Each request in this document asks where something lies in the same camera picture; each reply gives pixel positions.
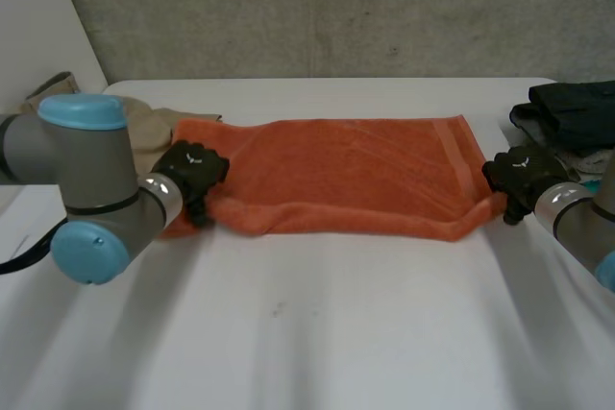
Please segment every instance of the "white table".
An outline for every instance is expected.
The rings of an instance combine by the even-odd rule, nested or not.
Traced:
[[[154,107],[283,118],[463,113],[487,157],[540,79],[152,81]],[[3,249],[62,217],[28,187]],[[25,244],[36,240],[30,238]],[[615,296],[533,218],[456,244],[214,228],[153,244],[100,287],[50,258],[0,277],[0,408],[611,409]]]

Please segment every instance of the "light blue end cap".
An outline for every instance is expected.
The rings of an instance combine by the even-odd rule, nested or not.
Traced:
[[[609,253],[603,259],[603,262],[596,268],[594,276],[602,286],[615,292],[615,252]]]
[[[119,98],[110,95],[55,95],[42,100],[38,116],[50,124],[78,130],[118,130],[126,127]]]
[[[51,254],[61,271],[80,283],[109,282],[131,262],[115,234],[87,221],[71,221],[58,229]]]

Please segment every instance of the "wrinkled towel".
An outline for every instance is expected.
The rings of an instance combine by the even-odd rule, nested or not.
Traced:
[[[208,214],[250,235],[365,232],[456,241],[504,211],[480,172],[462,116],[421,120],[287,120],[234,127],[180,121],[176,141],[231,161]],[[181,215],[163,237],[196,232]]]

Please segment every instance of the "concrete wall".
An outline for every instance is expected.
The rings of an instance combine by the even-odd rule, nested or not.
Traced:
[[[615,78],[615,0],[73,0],[111,82]]]

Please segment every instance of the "tan fabric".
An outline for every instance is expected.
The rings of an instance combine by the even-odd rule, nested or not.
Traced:
[[[218,114],[192,114],[172,109],[151,109],[136,98],[122,97],[128,119],[135,168],[139,175],[152,170],[154,164],[171,146],[173,131],[181,119],[219,120]]]
[[[21,105],[21,112],[24,114],[36,112],[40,102],[48,96],[70,93],[79,93],[75,77],[68,71],[61,72],[28,95]]]
[[[37,88],[21,105],[21,112],[37,112],[40,102],[48,96],[78,92],[79,87],[73,75],[70,72],[62,72]],[[147,103],[136,98],[118,98],[124,104],[135,169],[139,175],[150,172],[162,154],[171,146],[173,131],[181,119],[219,120],[221,118],[218,114],[193,114],[172,109],[152,109]]]

